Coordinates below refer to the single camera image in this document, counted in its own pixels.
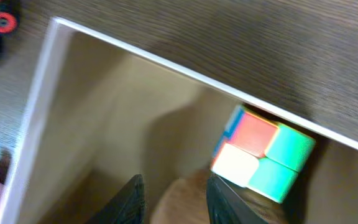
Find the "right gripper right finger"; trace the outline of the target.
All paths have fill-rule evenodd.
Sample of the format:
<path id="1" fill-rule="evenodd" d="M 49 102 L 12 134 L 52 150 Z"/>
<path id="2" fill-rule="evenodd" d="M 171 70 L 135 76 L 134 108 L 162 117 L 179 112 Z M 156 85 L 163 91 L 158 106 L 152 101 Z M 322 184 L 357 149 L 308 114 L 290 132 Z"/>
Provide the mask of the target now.
<path id="1" fill-rule="evenodd" d="M 207 181 L 206 199 L 212 224 L 267 224 L 216 175 Z"/>

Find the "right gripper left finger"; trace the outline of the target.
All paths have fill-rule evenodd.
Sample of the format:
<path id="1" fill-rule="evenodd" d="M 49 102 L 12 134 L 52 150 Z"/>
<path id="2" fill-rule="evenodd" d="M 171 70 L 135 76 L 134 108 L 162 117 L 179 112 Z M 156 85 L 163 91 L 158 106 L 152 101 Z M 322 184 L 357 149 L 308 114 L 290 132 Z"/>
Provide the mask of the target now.
<path id="1" fill-rule="evenodd" d="M 144 181 L 134 175 L 86 224 L 144 224 Z"/>

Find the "brown plush toy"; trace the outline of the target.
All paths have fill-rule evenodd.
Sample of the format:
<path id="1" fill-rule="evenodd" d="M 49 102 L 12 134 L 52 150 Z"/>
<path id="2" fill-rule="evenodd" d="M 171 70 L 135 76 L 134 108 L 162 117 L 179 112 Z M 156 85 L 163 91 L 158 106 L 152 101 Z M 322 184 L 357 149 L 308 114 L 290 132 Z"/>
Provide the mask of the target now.
<path id="1" fill-rule="evenodd" d="M 170 184 L 151 214 L 150 223 L 209 223 L 206 199 L 208 169 L 177 179 Z M 282 206 L 249 189 L 240 198 L 267 223 L 288 223 Z"/>

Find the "colourful puzzle cube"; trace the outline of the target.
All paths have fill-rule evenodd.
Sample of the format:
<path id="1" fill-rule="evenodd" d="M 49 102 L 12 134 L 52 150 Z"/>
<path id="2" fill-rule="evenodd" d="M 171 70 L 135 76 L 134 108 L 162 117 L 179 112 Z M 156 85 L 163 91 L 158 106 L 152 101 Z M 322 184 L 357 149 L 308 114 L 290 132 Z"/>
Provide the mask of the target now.
<path id="1" fill-rule="evenodd" d="M 301 131 L 237 105 L 213 152 L 211 171 L 282 203 L 314 145 Z"/>

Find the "pink cardboard box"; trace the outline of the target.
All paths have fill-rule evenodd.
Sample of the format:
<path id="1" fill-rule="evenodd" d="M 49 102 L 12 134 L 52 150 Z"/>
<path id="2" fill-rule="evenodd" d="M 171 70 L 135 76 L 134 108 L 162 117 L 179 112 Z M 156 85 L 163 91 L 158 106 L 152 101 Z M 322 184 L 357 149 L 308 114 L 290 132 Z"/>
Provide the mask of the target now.
<path id="1" fill-rule="evenodd" d="M 62 18 L 45 36 L 2 223 L 86 223 L 136 174 L 145 222 L 173 181 L 210 164 L 237 105 L 316 139 L 281 205 L 288 223 L 358 223 L 358 142 Z"/>

